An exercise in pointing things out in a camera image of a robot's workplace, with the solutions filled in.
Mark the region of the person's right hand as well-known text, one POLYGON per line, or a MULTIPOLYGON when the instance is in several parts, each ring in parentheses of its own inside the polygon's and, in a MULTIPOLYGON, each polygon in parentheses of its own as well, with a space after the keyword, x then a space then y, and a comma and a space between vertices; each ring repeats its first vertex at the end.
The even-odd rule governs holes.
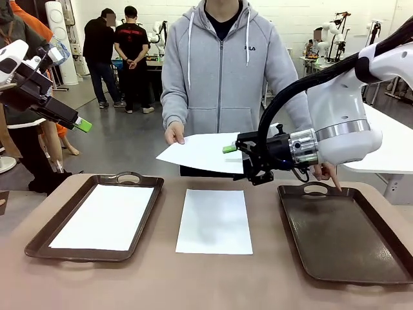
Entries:
POLYGON ((184 144, 184 125, 179 121, 173 121, 165 130, 165 140, 169 145, 174 143, 184 144))

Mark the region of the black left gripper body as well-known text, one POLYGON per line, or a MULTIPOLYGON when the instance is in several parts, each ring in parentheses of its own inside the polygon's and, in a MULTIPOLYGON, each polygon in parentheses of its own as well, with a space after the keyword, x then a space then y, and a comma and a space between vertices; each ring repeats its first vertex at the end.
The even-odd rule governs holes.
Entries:
POLYGON ((47 92, 52 81, 42 74, 34 74, 23 83, 25 76, 14 74, 11 84, 1 92, 1 103, 18 111, 43 108, 50 101, 47 92))

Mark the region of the person's left hand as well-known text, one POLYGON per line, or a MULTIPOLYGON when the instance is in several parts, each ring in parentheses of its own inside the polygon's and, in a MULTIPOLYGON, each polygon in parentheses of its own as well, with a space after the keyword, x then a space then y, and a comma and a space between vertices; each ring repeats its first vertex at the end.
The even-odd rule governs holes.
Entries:
POLYGON ((341 191, 341 185, 337 177, 336 166, 326 162, 326 163, 314 165, 313 168, 314 168, 313 176, 316 178, 316 180, 318 181, 332 180, 336 189, 341 191))

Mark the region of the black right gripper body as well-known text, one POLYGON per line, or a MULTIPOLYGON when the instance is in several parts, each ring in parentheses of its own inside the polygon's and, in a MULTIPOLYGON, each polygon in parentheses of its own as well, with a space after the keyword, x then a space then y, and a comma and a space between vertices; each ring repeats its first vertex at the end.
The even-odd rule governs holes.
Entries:
POLYGON ((264 134, 257 134, 260 151, 260 169, 262 171, 280 170, 290 171, 293 168, 293 159, 290 151, 290 134, 276 134, 264 139, 264 134))

